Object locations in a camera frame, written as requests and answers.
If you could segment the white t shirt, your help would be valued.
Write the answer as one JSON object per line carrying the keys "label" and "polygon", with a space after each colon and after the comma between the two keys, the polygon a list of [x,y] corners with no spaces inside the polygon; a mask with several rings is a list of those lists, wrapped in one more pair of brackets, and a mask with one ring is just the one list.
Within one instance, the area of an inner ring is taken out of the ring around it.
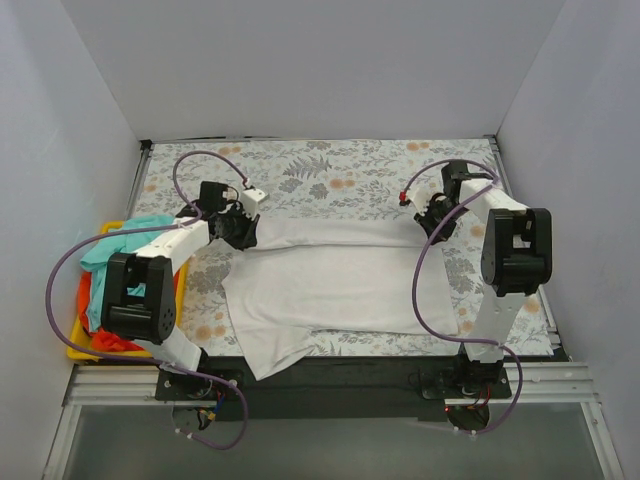
{"label": "white t shirt", "polygon": [[411,220],[260,220],[257,246],[235,253],[222,285],[254,377],[266,379],[311,349],[317,331],[425,335],[458,326],[442,251]]}

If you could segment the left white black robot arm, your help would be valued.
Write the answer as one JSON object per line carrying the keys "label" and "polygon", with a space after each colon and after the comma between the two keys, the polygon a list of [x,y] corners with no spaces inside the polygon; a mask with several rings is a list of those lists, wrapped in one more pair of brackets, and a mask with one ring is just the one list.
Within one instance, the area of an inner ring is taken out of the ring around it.
{"label": "left white black robot arm", "polygon": [[235,250],[257,245],[259,209],[267,194],[246,186],[204,181],[199,196],[176,215],[170,228],[132,253],[115,253],[107,262],[101,326],[149,352],[149,360],[178,377],[193,400],[212,394],[237,396],[237,380],[212,380],[209,356],[180,330],[174,276],[201,248],[222,240]]}

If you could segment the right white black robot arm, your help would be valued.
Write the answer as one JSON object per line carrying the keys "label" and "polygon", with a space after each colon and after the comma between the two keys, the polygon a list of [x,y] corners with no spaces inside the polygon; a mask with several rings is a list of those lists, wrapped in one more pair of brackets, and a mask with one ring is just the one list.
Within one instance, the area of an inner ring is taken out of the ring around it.
{"label": "right white black robot arm", "polygon": [[438,162],[442,190],[423,192],[409,181],[401,205],[415,208],[415,222],[431,248],[446,242],[467,212],[484,224],[480,258],[483,298],[471,333],[465,338],[437,332],[422,315],[418,323],[430,335],[459,346],[438,366],[417,375],[428,400],[491,395],[510,397],[504,358],[512,352],[507,337],[526,299],[552,275],[552,217],[544,208],[517,202],[499,187],[498,176],[471,160]]}

